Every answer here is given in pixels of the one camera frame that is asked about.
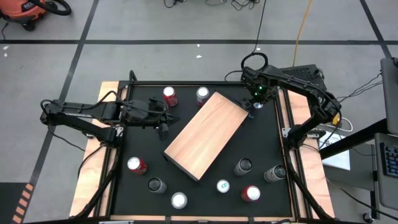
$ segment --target soda can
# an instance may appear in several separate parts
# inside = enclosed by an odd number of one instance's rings
[[[255,202],[260,198],[260,189],[254,185],[249,185],[242,190],[241,197],[245,202]]]
[[[164,97],[164,100],[166,101],[167,105],[170,107],[173,107],[173,106],[177,105],[177,103],[178,103],[178,99],[177,99],[177,96],[175,95],[174,88],[171,86],[164,88],[163,97]]]
[[[264,173],[264,180],[266,180],[268,183],[282,180],[285,177],[286,177],[286,170],[281,165],[274,166],[273,168],[267,170],[267,172]]]
[[[177,192],[172,196],[172,205],[176,209],[182,209],[187,205],[188,198],[182,192]]]
[[[167,185],[157,177],[148,181],[149,191],[152,193],[163,194],[167,190]]]
[[[251,170],[252,164],[250,159],[243,158],[236,164],[234,172],[238,176],[247,174]]]
[[[147,164],[138,157],[130,158],[129,161],[127,162],[127,166],[131,171],[139,175],[145,174],[145,172],[147,172],[148,169]]]
[[[197,91],[197,104],[202,107],[209,99],[209,90],[206,87],[199,87]]]
[[[217,190],[220,193],[226,193],[229,190],[229,183],[226,180],[219,180],[217,183]]]

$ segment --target white paper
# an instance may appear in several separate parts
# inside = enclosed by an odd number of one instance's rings
[[[331,132],[327,131],[322,138],[319,139],[319,146],[323,144],[323,142],[330,136]],[[329,146],[330,144],[333,144],[340,139],[345,138],[344,136],[340,136],[338,134],[333,134],[331,138],[326,142],[326,144],[320,149],[322,150],[323,148]],[[351,170],[351,166],[349,164],[349,150],[341,152],[337,155],[334,155],[332,157],[329,157],[327,159],[322,160],[322,163],[327,166],[332,166],[340,169],[345,169],[345,170]]]

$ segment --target wooden table frame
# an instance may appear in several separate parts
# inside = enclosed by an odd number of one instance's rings
[[[108,91],[118,91],[120,84],[119,82],[103,82],[101,85],[101,89],[99,92],[98,99],[102,98]],[[286,95],[290,100],[290,107],[287,106],[286,103]],[[126,89],[122,91],[122,98],[126,97]],[[115,96],[109,95],[105,101],[113,101],[115,100]],[[278,118],[279,121],[283,121],[284,126],[287,128],[290,126],[289,124],[289,113],[291,115],[290,118],[293,119],[295,124],[301,124],[305,120],[310,117],[310,111],[308,108],[308,103],[306,97],[302,95],[298,95],[294,92],[287,91],[279,92],[279,102],[280,102],[280,110],[282,112],[282,117]],[[97,120],[93,120],[93,124],[105,127],[106,125],[100,123]],[[86,145],[85,156],[90,155],[96,148],[99,146],[99,142],[96,139],[89,139]],[[317,141],[314,139],[307,139],[305,144],[318,148]],[[88,159],[85,165],[82,167],[80,172],[80,178],[78,179],[75,196],[73,198],[72,207],[70,210],[70,216],[76,215],[79,213],[87,202],[92,198],[93,194],[96,192],[101,176],[104,175],[103,167],[105,165],[105,158],[108,158],[108,167],[106,168],[106,172],[110,170],[114,156],[116,153],[115,149],[108,149],[108,156],[106,156],[106,150],[102,149],[93,155],[90,159]],[[290,151],[290,156],[293,161],[293,165],[298,171],[298,167],[296,164],[296,154]],[[334,217],[333,207],[330,200],[330,194],[328,191],[328,186],[326,183],[325,173],[323,171],[322,160],[320,159],[319,152],[308,146],[302,146],[300,148],[300,156],[301,156],[301,165],[303,169],[303,173],[305,175],[305,182],[307,184],[308,190],[311,192],[315,200],[322,206],[324,211],[329,214],[331,217]],[[108,207],[108,199],[110,186],[108,185],[106,188],[102,198],[101,198],[101,206],[99,207],[99,211],[97,212],[98,216],[106,216],[106,209]],[[307,218],[307,210],[304,203],[303,195],[299,188],[295,184],[295,194],[298,203],[298,213],[300,217]],[[313,218],[316,218],[317,215],[314,211],[311,211]],[[172,221],[195,221],[195,220],[208,220],[208,221],[225,221],[225,222],[248,222],[248,217],[181,217],[181,216],[172,216],[170,217]],[[152,220],[152,221],[165,221],[166,216],[153,216],[153,215],[111,215],[112,220]],[[279,221],[286,219],[286,217],[255,217],[255,222],[270,222],[270,221]]]

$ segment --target red vacuum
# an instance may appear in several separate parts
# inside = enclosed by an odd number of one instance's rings
[[[58,10],[58,6],[45,0],[0,0],[0,17],[9,22],[22,24],[28,31],[35,29],[35,21],[43,18],[46,12],[59,16],[67,16],[72,10],[64,0],[54,0],[61,4],[65,10]]]

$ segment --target concrete floor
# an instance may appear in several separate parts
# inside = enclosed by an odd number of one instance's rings
[[[47,14],[33,32],[17,24],[9,24],[4,31],[7,41],[0,42],[0,182],[30,181],[39,153],[45,150],[47,130],[39,121],[42,99],[58,98],[64,87],[68,91],[62,96],[67,101],[93,103],[102,81],[127,80],[130,69],[139,80],[222,80],[252,51],[250,40],[256,39],[263,4],[238,12],[230,0],[213,7],[204,0],[188,0],[171,9],[161,0],[68,2],[73,9],[70,16]],[[278,40],[295,40],[307,3],[267,1],[259,38],[269,44],[258,45],[258,51],[268,55],[270,64],[291,66],[294,41],[282,44]],[[398,1],[366,3],[384,40],[398,40]],[[299,45],[296,65],[315,63],[322,68],[326,86],[336,96],[347,95],[375,77],[385,57],[381,45],[375,44],[377,37],[359,0],[314,1],[301,39],[324,40],[319,45]],[[141,44],[133,40],[184,41]],[[398,55],[398,46],[388,45],[388,49]],[[354,132],[385,117],[382,86],[346,100],[342,113],[353,123]],[[56,133],[79,146],[86,144],[74,130],[59,127]],[[25,222],[68,218],[82,157],[82,152],[52,139]],[[369,203],[369,192],[342,187]],[[333,186],[329,190],[336,217],[362,222],[367,208]],[[392,220],[382,216],[377,222]]]

